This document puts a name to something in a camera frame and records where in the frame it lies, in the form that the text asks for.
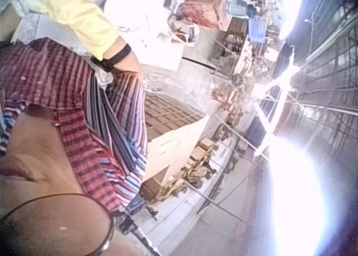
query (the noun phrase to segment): person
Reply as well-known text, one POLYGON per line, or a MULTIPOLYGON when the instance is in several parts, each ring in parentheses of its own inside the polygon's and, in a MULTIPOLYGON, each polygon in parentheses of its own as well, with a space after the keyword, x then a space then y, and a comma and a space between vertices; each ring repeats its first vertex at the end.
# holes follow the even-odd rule
POLYGON ((2 255, 142 255, 114 221, 147 163, 138 60, 93 0, 35 1, 110 73, 48 38, 1 48, 2 255))

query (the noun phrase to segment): striped shirt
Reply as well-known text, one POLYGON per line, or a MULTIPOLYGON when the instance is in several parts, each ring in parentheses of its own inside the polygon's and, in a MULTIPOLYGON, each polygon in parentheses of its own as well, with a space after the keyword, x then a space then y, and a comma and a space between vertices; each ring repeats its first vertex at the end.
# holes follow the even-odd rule
POLYGON ((144 89, 137 74, 115 70, 104 90, 83 58, 48 38, 5 48, 0 58, 5 98, 0 157, 30 104, 51 108, 84 192, 109 211, 126 207, 139 191, 147 164, 144 89))

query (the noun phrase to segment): cheek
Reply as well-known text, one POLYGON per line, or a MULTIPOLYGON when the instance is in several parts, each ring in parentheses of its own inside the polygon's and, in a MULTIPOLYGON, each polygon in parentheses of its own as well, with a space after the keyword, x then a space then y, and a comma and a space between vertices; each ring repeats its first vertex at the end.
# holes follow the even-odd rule
POLYGON ((28 182, 0 176, 0 216, 13 210, 22 203, 41 196, 58 193, 81 193, 61 178, 48 181, 28 182))

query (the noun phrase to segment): bright light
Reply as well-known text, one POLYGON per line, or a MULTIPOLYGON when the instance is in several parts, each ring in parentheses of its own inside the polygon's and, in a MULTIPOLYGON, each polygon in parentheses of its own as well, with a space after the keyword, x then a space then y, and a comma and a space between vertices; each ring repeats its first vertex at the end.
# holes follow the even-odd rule
POLYGON ((277 255, 314 255, 326 225, 314 164, 289 141, 273 138, 269 150, 277 255))
POLYGON ((270 135, 272 135, 272 133, 275 131, 275 128, 277 126, 277 124, 279 123, 281 114, 284 110, 284 106, 285 106, 285 101, 287 99, 287 96, 289 94, 289 91, 291 90, 291 86, 290 86, 290 81, 293 75, 295 75, 298 71, 299 68, 297 66, 293 65, 293 57, 294 57, 294 52, 291 55, 290 58, 290 64, 287 67, 287 69, 275 80, 271 81, 269 84, 267 85, 261 85, 261 86, 257 86, 256 88, 256 94, 257 95, 261 95, 266 93, 270 88, 272 88, 273 86, 279 85, 282 89, 281 91, 281 95, 280 98, 278 100, 277 106, 276 106, 276 110, 275 113, 272 117, 270 126, 267 126, 267 121, 265 121, 265 119, 263 119, 262 116, 263 112, 260 109, 260 107, 257 105, 256 111, 258 113, 258 117, 260 118, 262 124, 264 125, 264 128, 266 130, 266 135, 263 138, 263 141, 260 145, 260 147, 258 147, 258 149, 255 151, 255 153, 253 154, 254 156, 258 156, 260 154, 263 153, 263 151, 266 149, 266 147, 268 146, 270 140, 272 139, 270 135))
POLYGON ((285 0, 285 22, 281 28, 280 39, 286 38, 292 31, 300 11, 302 0, 285 0))

